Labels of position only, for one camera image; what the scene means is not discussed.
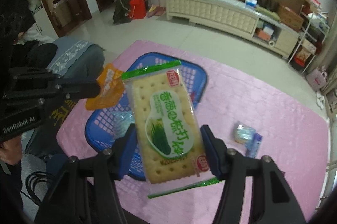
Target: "orange package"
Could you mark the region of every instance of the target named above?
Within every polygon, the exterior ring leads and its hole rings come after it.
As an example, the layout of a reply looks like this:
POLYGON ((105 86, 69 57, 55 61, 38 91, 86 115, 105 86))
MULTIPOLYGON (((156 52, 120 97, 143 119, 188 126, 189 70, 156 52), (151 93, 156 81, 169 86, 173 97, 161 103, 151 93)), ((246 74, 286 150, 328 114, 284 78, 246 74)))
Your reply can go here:
POLYGON ((96 98, 87 99, 85 108, 96 110, 115 106, 124 92, 122 73, 123 71, 116 69, 111 63, 107 64, 97 80, 101 92, 96 98))

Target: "blue plastic basket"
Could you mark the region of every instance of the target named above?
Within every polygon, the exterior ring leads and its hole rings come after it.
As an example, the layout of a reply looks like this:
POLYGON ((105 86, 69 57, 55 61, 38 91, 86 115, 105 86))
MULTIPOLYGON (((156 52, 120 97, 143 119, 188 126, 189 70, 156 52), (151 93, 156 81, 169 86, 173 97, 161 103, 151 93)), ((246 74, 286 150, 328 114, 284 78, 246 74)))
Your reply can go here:
MULTIPOLYGON (((130 66, 128 71, 174 60, 177 60, 177 58, 155 52, 147 53, 140 56, 130 66)), ((188 93, 191 96, 193 106, 196 108, 207 84, 207 74, 203 68, 189 61, 181 60, 181 63, 180 73, 184 79, 188 93)), ((85 127, 85 137, 89 145, 97 152, 110 148, 116 140, 114 124, 117 117, 115 113, 117 111, 130 110, 129 100, 125 91, 116 106, 95 110, 88 119, 85 127)), ((129 175, 137 180, 145 180, 138 145, 130 165, 129 175)))

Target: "person's hand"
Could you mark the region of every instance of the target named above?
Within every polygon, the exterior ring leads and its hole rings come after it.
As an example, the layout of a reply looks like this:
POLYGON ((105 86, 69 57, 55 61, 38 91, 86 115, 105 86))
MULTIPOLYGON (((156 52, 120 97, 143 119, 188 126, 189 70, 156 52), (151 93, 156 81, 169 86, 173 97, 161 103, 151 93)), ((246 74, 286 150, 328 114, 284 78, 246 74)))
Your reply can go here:
POLYGON ((15 165, 22 158, 21 136, 12 138, 0 146, 0 159, 9 164, 15 165))

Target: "pink tablecloth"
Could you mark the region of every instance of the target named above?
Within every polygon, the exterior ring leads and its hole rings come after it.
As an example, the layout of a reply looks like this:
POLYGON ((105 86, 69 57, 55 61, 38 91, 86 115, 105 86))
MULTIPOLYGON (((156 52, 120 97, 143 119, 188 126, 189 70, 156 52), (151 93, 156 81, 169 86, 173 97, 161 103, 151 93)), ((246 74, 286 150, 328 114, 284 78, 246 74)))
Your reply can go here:
MULTIPOLYGON (((139 56, 148 52, 185 59, 206 70, 208 85, 196 110, 199 125, 208 124, 216 137, 242 153, 245 149, 233 141, 234 124, 240 120, 255 128, 263 136, 258 157, 272 156, 285 172, 286 180, 309 219, 318 203, 325 175, 326 121, 287 94, 242 71, 165 45, 136 41, 113 64, 126 71, 139 56)), ((86 121, 92 114, 84 106, 85 100, 81 100, 57 134, 65 153, 80 159, 96 154, 84 137, 86 121)), ((218 183, 148 199, 144 182, 125 176, 116 185, 122 207, 150 224, 212 223, 223 187, 223 183, 218 183)), ((251 180, 247 179, 241 223, 248 222, 250 198, 251 180)))

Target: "red bag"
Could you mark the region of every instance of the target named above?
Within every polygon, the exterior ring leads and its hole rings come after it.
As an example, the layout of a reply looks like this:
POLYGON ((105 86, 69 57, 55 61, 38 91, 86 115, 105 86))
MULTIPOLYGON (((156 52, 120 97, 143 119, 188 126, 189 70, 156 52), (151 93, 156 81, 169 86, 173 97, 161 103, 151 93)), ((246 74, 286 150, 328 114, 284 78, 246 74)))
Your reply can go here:
POLYGON ((130 0, 130 19, 143 19, 146 16, 144 0, 130 0))

